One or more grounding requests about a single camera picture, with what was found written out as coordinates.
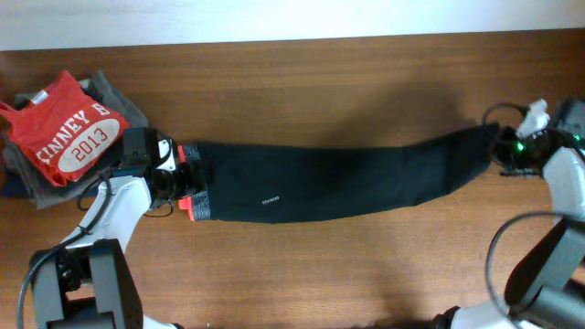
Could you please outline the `black leggings with red waistband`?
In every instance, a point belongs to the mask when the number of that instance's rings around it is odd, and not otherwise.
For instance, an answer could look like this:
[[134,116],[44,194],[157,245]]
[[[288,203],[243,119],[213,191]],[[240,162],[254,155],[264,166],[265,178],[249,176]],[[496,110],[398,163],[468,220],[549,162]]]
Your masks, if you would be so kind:
[[401,147],[314,149],[185,143],[207,190],[192,197],[196,220],[295,223],[414,207],[447,196],[489,166],[492,123]]

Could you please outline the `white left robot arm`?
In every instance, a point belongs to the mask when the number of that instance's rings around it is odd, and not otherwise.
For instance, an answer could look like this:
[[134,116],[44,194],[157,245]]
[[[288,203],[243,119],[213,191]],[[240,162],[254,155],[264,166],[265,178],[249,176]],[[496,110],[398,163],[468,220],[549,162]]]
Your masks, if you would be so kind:
[[39,328],[161,328],[144,314],[125,251],[139,220],[152,208],[206,189],[198,164],[142,163],[111,168],[97,179],[98,195],[60,243],[37,251],[21,285],[16,326],[33,298]]

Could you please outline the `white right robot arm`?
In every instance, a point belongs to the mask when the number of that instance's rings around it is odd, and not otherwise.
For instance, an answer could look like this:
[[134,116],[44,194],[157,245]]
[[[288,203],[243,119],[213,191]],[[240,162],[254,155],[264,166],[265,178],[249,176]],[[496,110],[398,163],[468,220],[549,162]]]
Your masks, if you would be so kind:
[[490,245],[484,266],[489,299],[473,307],[453,307],[431,321],[433,328],[581,328],[584,285],[573,279],[584,263],[584,139],[548,128],[516,140],[517,153],[536,152],[532,167],[547,182],[553,202],[552,229],[518,262],[503,294],[495,293],[492,260],[505,231],[544,212],[509,219]]

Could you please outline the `red printed t-shirt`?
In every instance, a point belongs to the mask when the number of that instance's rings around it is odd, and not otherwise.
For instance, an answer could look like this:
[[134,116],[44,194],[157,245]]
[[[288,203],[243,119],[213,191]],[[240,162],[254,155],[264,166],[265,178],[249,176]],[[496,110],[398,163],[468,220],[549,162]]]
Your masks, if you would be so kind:
[[130,124],[62,71],[24,109],[1,104],[9,140],[55,187],[80,180]]

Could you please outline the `gray folded garment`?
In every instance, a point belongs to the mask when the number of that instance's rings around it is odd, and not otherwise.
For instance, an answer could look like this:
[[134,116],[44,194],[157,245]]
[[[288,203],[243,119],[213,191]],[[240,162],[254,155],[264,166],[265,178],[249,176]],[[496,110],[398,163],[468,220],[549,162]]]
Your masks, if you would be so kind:
[[[89,79],[81,80],[80,86],[83,92],[96,102],[120,113],[133,128],[148,125],[146,116],[120,90],[111,85],[102,71],[96,72]],[[97,178],[100,170],[114,165],[119,160],[117,153],[122,149],[122,146],[116,143],[79,181],[55,187],[28,161],[17,145],[9,140],[6,129],[1,132],[1,136],[5,144],[2,152],[5,178],[19,175],[31,195],[25,199],[34,203],[38,209],[51,207],[79,196]]]

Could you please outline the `dark blue folded garment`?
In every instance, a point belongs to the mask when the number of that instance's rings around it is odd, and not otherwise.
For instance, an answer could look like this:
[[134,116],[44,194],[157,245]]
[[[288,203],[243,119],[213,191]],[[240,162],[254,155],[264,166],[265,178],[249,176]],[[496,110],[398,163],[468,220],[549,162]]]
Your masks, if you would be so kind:
[[22,178],[19,175],[10,175],[1,187],[1,196],[8,198],[30,198]]

